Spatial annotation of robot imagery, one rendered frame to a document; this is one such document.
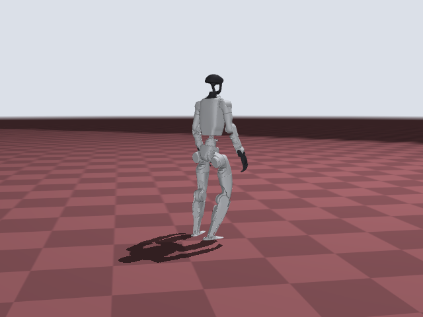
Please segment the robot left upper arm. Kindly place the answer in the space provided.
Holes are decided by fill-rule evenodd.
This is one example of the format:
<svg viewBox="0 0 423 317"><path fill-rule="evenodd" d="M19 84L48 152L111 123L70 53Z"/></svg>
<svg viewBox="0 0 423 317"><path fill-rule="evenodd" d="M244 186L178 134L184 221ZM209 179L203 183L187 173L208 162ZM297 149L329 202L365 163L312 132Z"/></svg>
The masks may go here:
<svg viewBox="0 0 423 317"><path fill-rule="evenodd" d="M195 104L195 114L194 114L194 120L193 120L193 124L192 124L192 129L193 131L199 133L201 132L200 129L200 102L201 101L197 101Z"/></svg>

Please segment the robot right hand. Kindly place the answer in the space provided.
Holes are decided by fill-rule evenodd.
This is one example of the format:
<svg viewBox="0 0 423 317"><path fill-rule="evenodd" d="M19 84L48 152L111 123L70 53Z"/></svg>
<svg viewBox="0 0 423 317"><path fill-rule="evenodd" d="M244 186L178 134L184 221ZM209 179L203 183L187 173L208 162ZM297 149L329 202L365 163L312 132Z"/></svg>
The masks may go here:
<svg viewBox="0 0 423 317"><path fill-rule="evenodd" d="M241 162L243 164L243 171L245 171L247 169L248 163L247 163L247 158L245 156L245 152L242 154L242 152L240 150L237 151L238 156L241 158Z"/></svg>

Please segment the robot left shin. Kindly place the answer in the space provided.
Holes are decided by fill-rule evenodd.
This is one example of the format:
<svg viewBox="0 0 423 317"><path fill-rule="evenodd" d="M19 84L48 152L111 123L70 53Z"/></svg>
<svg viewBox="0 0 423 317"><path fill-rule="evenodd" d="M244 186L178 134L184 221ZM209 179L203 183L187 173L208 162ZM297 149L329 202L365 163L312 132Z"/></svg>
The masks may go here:
<svg viewBox="0 0 423 317"><path fill-rule="evenodd" d="M196 234L200 233L200 225L201 225L201 220L202 217L204 215L204 208L205 208L205 203L206 200L204 201L196 201L195 199L195 193L194 192L194 201L192 204L192 211L193 211L193 219L194 219L194 226L193 226L193 234L196 231Z"/></svg>

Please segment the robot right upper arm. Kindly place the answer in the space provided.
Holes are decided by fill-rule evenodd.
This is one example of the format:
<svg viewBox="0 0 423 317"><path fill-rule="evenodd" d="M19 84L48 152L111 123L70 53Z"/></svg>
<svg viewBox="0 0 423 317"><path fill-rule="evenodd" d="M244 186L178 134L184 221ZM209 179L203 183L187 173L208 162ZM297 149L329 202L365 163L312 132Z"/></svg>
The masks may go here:
<svg viewBox="0 0 423 317"><path fill-rule="evenodd" d="M232 116L232 103L228 100L219 100L219 108L223 111L223 117L225 120L225 131L227 133L232 133L232 121L233 121L233 116Z"/></svg>

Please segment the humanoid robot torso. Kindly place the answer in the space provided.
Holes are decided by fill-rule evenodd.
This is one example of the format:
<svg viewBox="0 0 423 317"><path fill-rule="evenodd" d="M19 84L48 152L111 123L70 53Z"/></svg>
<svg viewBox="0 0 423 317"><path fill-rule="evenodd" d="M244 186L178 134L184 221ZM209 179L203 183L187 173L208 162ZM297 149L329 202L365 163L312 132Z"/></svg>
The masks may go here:
<svg viewBox="0 0 423 317"><path fill-rule="evenodd" d="M203 98L200 102L200 129L202 135L209 135L209 138L206 139L205 145L200 146L199 157L207 162L211 162L212 153L219 153L219 148L216 147L218 139L214 139L214 135L221 136L225 125L223 111L219 108L219 100L224 99L219 96Z"/></svg>

